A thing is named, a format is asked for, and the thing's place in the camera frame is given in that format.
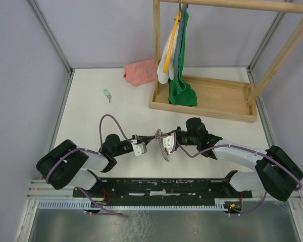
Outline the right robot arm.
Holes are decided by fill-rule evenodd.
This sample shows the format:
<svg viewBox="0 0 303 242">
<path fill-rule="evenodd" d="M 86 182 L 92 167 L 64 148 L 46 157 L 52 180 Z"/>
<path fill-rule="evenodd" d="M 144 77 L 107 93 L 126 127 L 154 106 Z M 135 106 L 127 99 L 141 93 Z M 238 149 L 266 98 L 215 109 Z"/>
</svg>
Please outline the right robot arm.
<svg viewBox="0 0 303 242">
<path fill-rule="evenodd" d="M 251 148 L 229 142 L 208 132 L 198 117 L 186 121 L 186 131 L 174 133 L 176 147 L 195 146 L 197 153 L 189 157 L 204 156 L 214 160 L 229 161 L 250 169 L 249 172 L 234 171 L 222 183 L 222 193 L 234 197 L 239 192 L 266 192 L 285 202 L 294 191 L 302 188 L 302 170 L 278 146 L 268 149 Z"/>
</svg>

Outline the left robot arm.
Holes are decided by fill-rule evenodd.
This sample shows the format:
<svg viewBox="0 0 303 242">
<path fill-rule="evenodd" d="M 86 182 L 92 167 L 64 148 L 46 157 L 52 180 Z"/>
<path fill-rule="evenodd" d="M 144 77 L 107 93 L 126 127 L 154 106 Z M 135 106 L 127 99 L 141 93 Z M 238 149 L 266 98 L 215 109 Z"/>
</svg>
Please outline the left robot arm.
<svg viewBox="0 0 303 242">
<path fill-rule="evenodd" d="M 99 151 L 80 148 L 70 139 L 66 139 L 42 157 L 36 164 L 36 169 L 44 177 L 45 182 L 56 190 L 65 186 L 80 187 L 95 197 L 101 193 L 102 185 L 95 180 L 92 171 L 107 173 L 116 166 L 116 157 L 131 152 L 135 156 L 146 153 L 146 146 L 152 140 L 160 141 L 161 147 L 168 155 L 175 150 L 175 143 L 168 142 L 167 137 L 174 138 L 178 131 L 176 129 L 169 133 L 159 132 L 154 136 L 134 135 L 123 141 L 118 135 L 110 134 Z"/>
</svg>

